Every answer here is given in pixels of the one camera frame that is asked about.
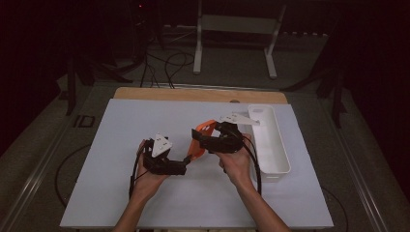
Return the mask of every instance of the white metal frame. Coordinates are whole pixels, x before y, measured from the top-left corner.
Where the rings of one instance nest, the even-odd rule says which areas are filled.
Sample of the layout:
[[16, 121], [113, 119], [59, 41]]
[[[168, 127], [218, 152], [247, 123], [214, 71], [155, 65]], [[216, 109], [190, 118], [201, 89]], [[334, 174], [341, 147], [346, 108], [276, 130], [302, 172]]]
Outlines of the white metal frame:
[[286, 6], [280, 9], [278, 18], [257, 18], [257, 17], [237, 17], [225, 15], [202, 14], [202, 0], [198, 0], [198, 20], [196, 27], [196, 50], [193, 62], [193, 73], [201, 73], [202, 63], [202, 31], [226, 31], [226, 32], [243, 32], [272, 35], [269, 46], [264, 49], [266, 64], [268, 66], [269, 77], [276, 79], [277, 71], [275, 69], [272, 52], [278, 38], [278, 32], [281, 26]]

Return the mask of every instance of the dark background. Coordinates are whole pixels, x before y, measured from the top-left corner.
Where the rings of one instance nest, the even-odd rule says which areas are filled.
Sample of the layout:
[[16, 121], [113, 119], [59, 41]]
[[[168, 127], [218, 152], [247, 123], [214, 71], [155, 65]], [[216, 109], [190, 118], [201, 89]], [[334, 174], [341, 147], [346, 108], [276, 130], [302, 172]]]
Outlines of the dark background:
[[[258, 4], [255, 9], [243, 7], [249, 3], [204, 1], [204, 11], [217, 14], [225, 9], [229, 15], [270, 16], [277, 6], [272, 1], [253, 1]], [[130, 17], [125, 0], [1, 0], [0, 4], [3, 154], [60, 94], [55, 80], [67, 72], [71, 52], [68, 42], [99, 62], [115, 64], [116, 44], [109, 34], [114, 33], [115, 25], [130, 24]], [[189, 0], [161, 1], [162, 22], [195, 25], [196, 4]], [[281, 32], [296, 32], [295, 36], [330, 35], [318, 60], [322, 68], [332, 65], [337, 57], [348, 57], [344, 86], [352, 92], [408, 198], [409, 15], [407, 3], [289, 1], [281, 27]]]

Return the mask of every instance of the forearm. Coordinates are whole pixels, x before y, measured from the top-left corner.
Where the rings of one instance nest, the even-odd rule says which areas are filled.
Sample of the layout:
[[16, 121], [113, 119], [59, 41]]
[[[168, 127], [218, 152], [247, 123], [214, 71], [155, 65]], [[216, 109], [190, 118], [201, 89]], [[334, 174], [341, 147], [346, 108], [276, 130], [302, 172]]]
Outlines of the forearm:
[[148, 199], [146, 198], [132, 197], [113, 231], [135, 231], [135, 227], [138, 224], [147, 201]]
[[290, 231], [289, 227], [266, 203], [251, 184], [238, 185], [237, 190], [260, 232]]

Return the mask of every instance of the orange plastic part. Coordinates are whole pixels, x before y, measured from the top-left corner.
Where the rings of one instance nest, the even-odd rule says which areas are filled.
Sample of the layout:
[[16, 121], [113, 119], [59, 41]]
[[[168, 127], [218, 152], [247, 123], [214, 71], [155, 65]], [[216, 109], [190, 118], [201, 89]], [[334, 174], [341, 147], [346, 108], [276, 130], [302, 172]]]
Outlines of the orange plastic part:
[[[216, 125], [217, 121], [209, 120], [203, 124], [198, 125], [195, 130], [201, 132], [202, 135], [211, 136]], [[188, 150], [188, 156], [191, 156], [190, 160], [194, 161], [201, 157], [204, 153], [205, 149], [200, 148], [199, 142], [195, 139], [192, 139], [192, 142], [190, 143], [190, 149]]]

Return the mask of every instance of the white tray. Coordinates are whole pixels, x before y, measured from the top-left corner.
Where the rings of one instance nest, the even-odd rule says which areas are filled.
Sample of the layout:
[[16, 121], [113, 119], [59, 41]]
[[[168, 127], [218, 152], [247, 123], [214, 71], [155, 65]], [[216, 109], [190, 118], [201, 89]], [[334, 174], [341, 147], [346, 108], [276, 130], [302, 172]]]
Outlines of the white tray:
[[268, 104], [250, 104], [249, 117], [260, 125], [251, 126], [262, 182], [277, 182], [289, 173], [290, 164], [283, 147], [275, 110]]

